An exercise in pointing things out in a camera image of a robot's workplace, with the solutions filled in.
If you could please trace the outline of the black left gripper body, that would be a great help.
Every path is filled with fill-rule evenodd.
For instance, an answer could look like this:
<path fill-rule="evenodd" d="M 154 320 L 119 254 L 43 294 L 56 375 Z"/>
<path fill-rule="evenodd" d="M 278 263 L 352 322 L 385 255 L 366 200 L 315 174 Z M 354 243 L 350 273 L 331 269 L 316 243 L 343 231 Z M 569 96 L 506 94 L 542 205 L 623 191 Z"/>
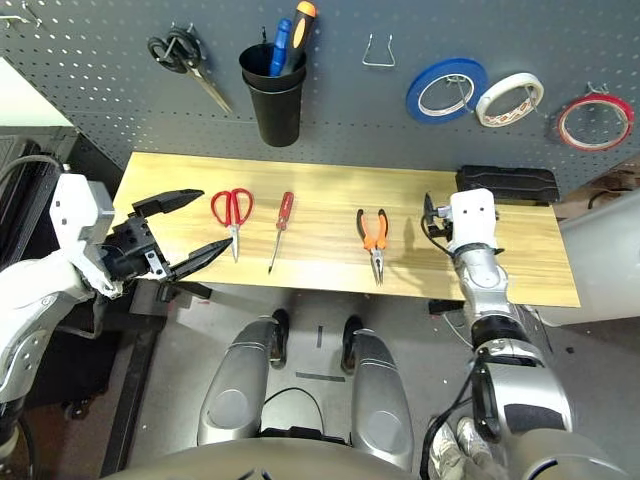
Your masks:
<path fill-rule="evenodd" d="M 102 243 L 102 260 L 112 281 L 125 282 L 147 274 L 157 280 L 173 279 L 147 219 L 135 213 L 112 228 Z"/>

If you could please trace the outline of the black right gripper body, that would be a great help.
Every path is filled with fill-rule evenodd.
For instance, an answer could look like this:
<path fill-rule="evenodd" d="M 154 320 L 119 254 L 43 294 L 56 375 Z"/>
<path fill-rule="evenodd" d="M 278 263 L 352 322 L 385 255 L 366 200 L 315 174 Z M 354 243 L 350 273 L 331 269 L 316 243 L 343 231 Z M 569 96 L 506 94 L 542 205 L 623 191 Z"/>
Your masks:
<path fill-rule="evenodd" d="M 440 243 L 437 241 L 438 238 L 444 238 L 446 241 L 452 240 L 453 223 L 450 219 L 450 206 L 442 206 L 436 208 L 437 217 L 435 218 L 435 224 L 428 225 L 426 223 L 426 236 L 435 246 L 440 246 Z"/>

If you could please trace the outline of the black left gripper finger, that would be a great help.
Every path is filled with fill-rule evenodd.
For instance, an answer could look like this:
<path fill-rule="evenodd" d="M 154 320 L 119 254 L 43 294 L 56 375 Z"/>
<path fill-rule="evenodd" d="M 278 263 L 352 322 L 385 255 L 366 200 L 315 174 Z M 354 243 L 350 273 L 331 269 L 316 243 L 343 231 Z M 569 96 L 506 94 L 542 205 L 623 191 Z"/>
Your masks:
<path fill-rule="evenodd" d="M 191 252 L 187 259 L 170 267 L 169 281 L 180 281 L 210 265 L 232 244 L 232 238 L 218 240 Z"/>
<path fill-rule="evenodd" d="M 204 192 L 198 189 L 166 191 L 133 203 L 133 215 L 149 217 L 157 213 L 170 213 L 188 205 L 203 194 Z"/>

